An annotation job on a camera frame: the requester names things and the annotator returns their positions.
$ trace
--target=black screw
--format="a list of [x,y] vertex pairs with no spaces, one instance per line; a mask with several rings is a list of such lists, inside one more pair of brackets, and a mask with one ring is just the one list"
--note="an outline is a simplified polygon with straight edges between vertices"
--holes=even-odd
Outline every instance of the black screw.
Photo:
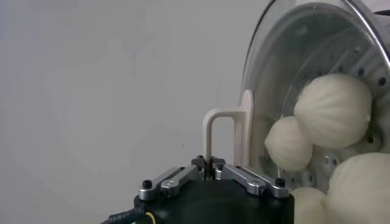
[[357,47],[355,47],[355,50],[353,50],[355,53],[359,53],[360,52],[360,47],[359,46],[357,46]]
[[267,190],[267,187],[266,186],[260,186],[259,188],[258,188],[258,194],[259,194],[259,196],[260,195],[263,195],[264,194],[264,192]]
[[286,186],[285,179],[276,178],[275,185],[278,187],[285,187]]
[[144,180],[142,182],[142,187],[144,187],[145,189],[150,189],[152,188],[152,181],[151,180]]

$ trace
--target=white u-shaped hook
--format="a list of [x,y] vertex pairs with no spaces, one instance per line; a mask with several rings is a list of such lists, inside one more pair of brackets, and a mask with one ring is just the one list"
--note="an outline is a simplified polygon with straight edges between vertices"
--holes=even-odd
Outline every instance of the white u-shaped hook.
[[245,90],[239,107],[231,109],[211,109],[203,120],[204,158],[211,158],[211,134],[213,122],[217,117],[230,117],[234,121],[234,166],[249,165],[250,129],[252,125],[253,96],[251,90]]

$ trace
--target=hex bolt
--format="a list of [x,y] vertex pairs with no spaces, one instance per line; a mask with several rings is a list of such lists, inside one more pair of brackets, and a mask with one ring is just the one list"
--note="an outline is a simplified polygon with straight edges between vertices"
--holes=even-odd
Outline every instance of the hex bolt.
[[145,189],[150,189],[152,188],[153,184],[152,184],[152,181],[151,180],[144,180],[142,182],[142,187],[144,187]]

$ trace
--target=gray wall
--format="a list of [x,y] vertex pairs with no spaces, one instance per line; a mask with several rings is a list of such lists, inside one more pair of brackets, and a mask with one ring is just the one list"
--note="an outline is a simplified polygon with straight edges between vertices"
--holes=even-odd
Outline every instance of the gray wall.
[[238,104],[265,4],[0,0],[0,223],[100,223],[189,164],[204,114]]

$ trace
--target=round dough ball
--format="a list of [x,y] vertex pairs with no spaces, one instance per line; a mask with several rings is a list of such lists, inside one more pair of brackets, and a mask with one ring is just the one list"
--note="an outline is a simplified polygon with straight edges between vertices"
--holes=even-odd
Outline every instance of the round dough ball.
[[302,134],[294,116],[274,123],[264,144],[273,162],[287,171],[303,170],[313,154],[313,144]]
[[291,191],[295,199],[296,224],[325,224],[325,194],[312,187],[300,187]]
[[389,223],[390,154],[366,153],[341,163],[330,178],[325,205],[331,223]]
[[294,115],[313,144],[340,149],[364,136],[371,103],[370,90],[358,78],[329,74],[314,79],[303,89]]

